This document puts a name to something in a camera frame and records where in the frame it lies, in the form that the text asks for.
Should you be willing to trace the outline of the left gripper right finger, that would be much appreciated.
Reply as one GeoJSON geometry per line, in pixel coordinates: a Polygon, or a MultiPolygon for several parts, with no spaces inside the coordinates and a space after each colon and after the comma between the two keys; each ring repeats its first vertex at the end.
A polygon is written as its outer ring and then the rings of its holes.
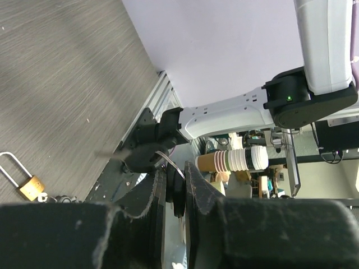
{"type": "Polygon", "coordinates": [[[357,268],[358,222],[338,200],[222,195],[185,163],[188,268],[357,268]]]}

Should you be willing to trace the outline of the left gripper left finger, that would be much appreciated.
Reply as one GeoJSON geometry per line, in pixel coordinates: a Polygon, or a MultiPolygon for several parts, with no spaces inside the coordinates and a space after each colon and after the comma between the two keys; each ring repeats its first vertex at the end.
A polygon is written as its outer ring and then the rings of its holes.
{"type": "Polygon", "coordinates": [[[162,268],[166,174],[115,203],[1,206],[2,268],[162,268]]]}

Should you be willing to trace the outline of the small brass padlock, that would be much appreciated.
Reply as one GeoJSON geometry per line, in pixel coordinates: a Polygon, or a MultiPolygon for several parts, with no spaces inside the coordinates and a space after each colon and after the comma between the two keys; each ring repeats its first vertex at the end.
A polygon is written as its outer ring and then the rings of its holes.
{"type": "Polygon", "coordinates": [[[6,169],[1,166],[1,173],[5,176],[5,178],[15,187],[15,189],[19,192],[24,199],[30,202],[39,202],[45,203],[48,200],[48,194],[45,192],[45,186],[40,181],[40,179],[30,173],[22,162],[11,152],[2,151],[1,157],[5,156],[8,158],[24,176],[25,180],[21,183],[18,183],[14,180],[14,178],[8,173],[6,169]]]}

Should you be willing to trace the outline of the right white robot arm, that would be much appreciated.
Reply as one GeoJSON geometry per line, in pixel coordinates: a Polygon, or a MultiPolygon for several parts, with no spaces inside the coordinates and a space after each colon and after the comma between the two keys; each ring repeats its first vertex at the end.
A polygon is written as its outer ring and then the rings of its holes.
{"type": "Polygon", "coordinates": [[[147,154],[148,171],[161,153],[202,137],[279,127],[301,128],[358,100],[353,66],[357,1],[295,1],[303,66],[263,86],[214,103],[163,112],[159,123],[135,131],[135,154],[147,154]]]}

